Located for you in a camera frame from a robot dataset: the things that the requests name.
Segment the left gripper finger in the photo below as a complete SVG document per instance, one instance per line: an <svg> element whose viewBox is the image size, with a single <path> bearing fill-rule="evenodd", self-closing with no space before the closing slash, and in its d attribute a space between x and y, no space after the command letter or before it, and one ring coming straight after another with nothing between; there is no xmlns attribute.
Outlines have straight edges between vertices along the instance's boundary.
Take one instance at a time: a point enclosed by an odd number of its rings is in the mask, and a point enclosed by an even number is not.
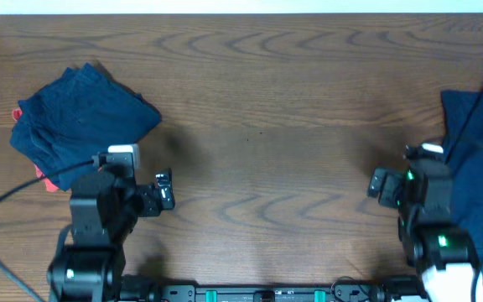
<svg viewBox="0 0 483 302"><path fill-rule="evenodd" d="M170 186L159 187L161 205L164 210L173 210L175 208L175 198L173 189Z"/></svg>
<svg viewBox="0 0 483 302"><path fill-rule="evenodd" d="M155 174L158 187L170 188L172 186L172 169L167 168Z"/></svg>

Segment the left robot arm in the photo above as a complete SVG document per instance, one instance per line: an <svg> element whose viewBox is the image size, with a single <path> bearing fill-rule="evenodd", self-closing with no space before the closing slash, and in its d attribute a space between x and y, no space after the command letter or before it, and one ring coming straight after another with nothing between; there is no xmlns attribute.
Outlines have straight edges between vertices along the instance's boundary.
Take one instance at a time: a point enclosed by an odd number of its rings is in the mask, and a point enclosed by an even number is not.
<svg viewBox="0 0 483 302"><path fill-rule="evenodd" d="M172 170L138 185L133 173L101 170L71 186L72 222L63 229L47 271L50 301L160 301L148 277L125 275L123 244L140 217L175 207Z"/></svg>

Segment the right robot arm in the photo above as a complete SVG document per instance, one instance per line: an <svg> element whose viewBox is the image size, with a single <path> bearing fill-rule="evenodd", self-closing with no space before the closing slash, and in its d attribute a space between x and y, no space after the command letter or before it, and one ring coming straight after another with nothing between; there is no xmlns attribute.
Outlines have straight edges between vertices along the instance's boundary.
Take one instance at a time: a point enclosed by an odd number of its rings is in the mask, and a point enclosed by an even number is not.
<svg viewBox="0 0 483 302"><path fill-rule="evenodd" d="M403 172L378 167L367 195L397 210L398 238L428 300L482 300L473 240L452 221L452 177L446 164L413 159Z"/></svg>

